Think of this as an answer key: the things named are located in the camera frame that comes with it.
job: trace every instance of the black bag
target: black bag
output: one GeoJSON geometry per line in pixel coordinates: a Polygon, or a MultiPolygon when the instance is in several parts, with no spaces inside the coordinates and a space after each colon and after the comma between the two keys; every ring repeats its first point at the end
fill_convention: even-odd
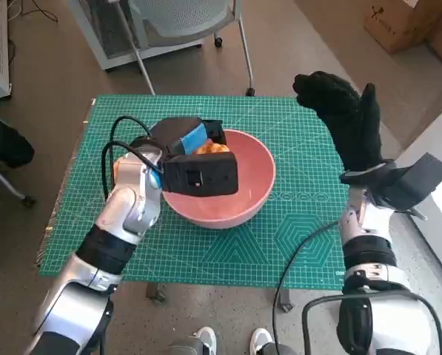
{"type": "Polygon", "coordinates": [[[17,168],[28,164],[34,154],[31,144],[16,129],[0,121],[0,161],[17,168]]]}

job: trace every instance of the gray floor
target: gray floor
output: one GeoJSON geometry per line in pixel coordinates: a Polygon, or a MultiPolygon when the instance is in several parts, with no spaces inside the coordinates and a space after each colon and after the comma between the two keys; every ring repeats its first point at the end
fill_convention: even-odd
{"type": "MultiPolygon", "coordinates": [[[[84,111],[101,93],[147,93],[136,65],[110,74],[98,67],[62,0],[46,1],[59,24],[40,14],[12,21],[17,46],[12,64],[14,92],[0,102],[0,116],[17,127],[36,149],[34,161],[10,173],[38,198],[28,211],[0,187],[0,354],[19,354],[28,343],[31,321],[51,280],[37,275],[34,260],[53,208],[84,111]]],[[[292,95],[295,74],[325,70],[378,85],[384,112],[384,154],[396,157],[423,117],[442,107],[442,65],[425,47],[388,56],[361,29],[361,0],[246,0],[244,21],[258,95],[292,95]]],[[[147,61],[155,89],[163,94],[242,95],[247,72],[235,26],[221,32],[224,48],[207,41],[147,61]]],[[[406,220],[395,217],[393,237],[401,265],[416,291],[435,304],[442,319],[442,271],[406,220]]],[[[169,285],[170,298],[155,306],[144,284],[125,283],[114,297],[115,319],[109,354],[153,354],[176,337],[211,325],[220,354],[245,354],[251,331],[270,327],[272,290],[169,285]]],[[[322,291],[295,291],[298,307],[280,317],[281,340],[302,353],[301,306],[322,291]]],[[[316,354],[343,351],[335,339],[337,307],[311,316],[316,354]]]]}

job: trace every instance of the chair wheel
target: chair wheel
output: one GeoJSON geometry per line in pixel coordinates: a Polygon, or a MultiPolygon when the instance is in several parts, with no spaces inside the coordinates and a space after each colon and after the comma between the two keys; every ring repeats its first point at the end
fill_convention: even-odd
{"type": "Polygon", "coordinates": [[[214,45],[216,48],[221,48],[222,47],[222,38],[221,37],[214,38],[214,45]]]}
{"type": "Polygon", "coordinates": [[[250,87],[249,89],[247,89],[247,91],[245,92],[246,96],[255,96],[255,89],[253,87],[250,87]]]}
{"type": "Polygon", "coordinates": [[[31,209],[35,205],[36,200],[31,196],[25,196],[25,198],[21,200],[21,203],[23,203],[23,206],[27,207],[28,209],[31,209]]]}

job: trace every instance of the white shoe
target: white shoe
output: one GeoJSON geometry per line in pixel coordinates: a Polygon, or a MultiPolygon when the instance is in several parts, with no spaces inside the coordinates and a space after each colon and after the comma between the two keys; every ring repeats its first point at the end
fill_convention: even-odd
{"type": "Polygon", "coordinates": [[[250,355],[257,355],[257,351],[269,342],[273,342],[273,338],[267,329],[255,329],[250,340],[250,355]]]}
{"type": "Polygon", "coordinates": [[[215,339],[214,330],[211,327],[203,327],[196,331],[195,337],[201,340],[208,348],[209,354],[215,355],[218,350],[218,343],[215,339]]]}

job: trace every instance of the black glove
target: black glove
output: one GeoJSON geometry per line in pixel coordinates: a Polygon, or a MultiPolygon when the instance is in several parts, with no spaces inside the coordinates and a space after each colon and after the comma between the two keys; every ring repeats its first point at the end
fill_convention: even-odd
{"type": "Polygon", "coordinates": [[[344,79],[314,72],[295,76],[293,89],[298,103],[315,110],[326,124],[345,170],[362,172],[384,162],[374,84],[359,96],[344,79]]]}

